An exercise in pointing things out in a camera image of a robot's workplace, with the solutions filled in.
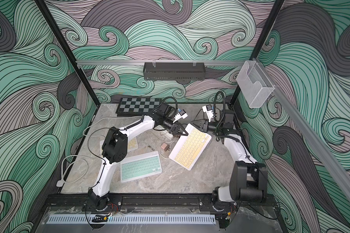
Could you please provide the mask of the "pink charger adapter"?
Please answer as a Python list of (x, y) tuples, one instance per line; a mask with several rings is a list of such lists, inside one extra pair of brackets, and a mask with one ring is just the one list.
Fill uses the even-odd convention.
[(166, 152), (170, 149), (170, 145), (168, 143), (162, 143), (160, 149), (161, 151)]

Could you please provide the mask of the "green wireless keyboard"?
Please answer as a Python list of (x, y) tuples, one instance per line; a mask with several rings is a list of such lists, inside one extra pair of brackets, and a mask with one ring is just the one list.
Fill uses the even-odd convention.
[(129, 182), (162, 173), (157, 151), (126, 157), (120, 162), (121, 182)]

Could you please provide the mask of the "white power strip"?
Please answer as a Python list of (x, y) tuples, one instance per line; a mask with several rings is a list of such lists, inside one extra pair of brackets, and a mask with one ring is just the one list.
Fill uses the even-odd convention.
[(174, 136), (172, 134), (168, 133), (168, 132), (165, 132), (162, 135), (165, 136), (169, 140), (172, 140), (174, 138)]

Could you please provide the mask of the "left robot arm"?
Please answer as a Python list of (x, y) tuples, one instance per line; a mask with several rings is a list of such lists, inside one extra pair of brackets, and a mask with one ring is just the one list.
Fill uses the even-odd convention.
[(110, 183), (116, 165), (127, 155), (130, 140), (157, 126), (162, 126), (173, 136), (188, 135), (185, 127), (179, 123), (181, 118), (187, 117), (186, 111), (177, 107), (172, 111), (171, 108), (170, 105), (162, 102), (130, 125), (109, 128), (102, 144), (102, 164), (96, 184), (88, 189), (88, 197), (97, 210), (104, 210), (108, 206)]

